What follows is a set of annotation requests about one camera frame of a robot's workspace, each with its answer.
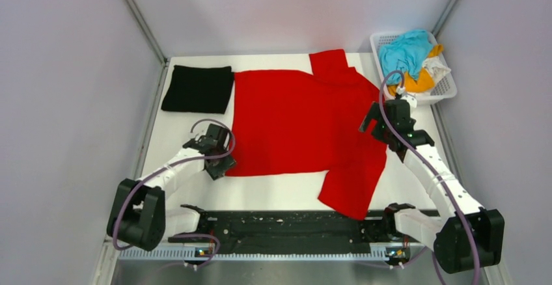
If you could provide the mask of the red t shirt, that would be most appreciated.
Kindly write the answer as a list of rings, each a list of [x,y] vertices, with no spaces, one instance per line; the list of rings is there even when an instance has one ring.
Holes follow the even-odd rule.
[[[232,177],[325,172],[318,199],[333,210],[365,217],[385,168],[386,145],[359,128],[378,89],[345,51],[309,55],[310,72],[235,73]]]

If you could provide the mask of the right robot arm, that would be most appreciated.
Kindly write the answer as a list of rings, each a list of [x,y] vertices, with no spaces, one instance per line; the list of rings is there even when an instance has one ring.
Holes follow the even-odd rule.
[[[430,249],[440,268],[449,274],[478,271],[502,259],[505,220],[499,210],[488,210],[462,186],[441,159],[435,142],[423,129],[415,129],[411,107],[405,100],[374,102],[359,131],[371,123],[372,136],[386,144],[423,186],[439,219],[411,204],[385,208],[381,231],[391,240],[407,235]]]

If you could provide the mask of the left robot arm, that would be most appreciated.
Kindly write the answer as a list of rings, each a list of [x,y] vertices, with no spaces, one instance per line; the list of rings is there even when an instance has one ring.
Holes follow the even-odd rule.
[[[116,250],[152,251],[163,239],[179,234],[196,242],[206,238],[209,225],[200,218],[200,209],[180,206],[170,210],[166,201],[200,173],[217,180],[236,165],[231,156],[234,135],[217,120],[208,123],[204,133],[184,143],[162,166],[137,180],[126,178],[119,183],[107,224]]]

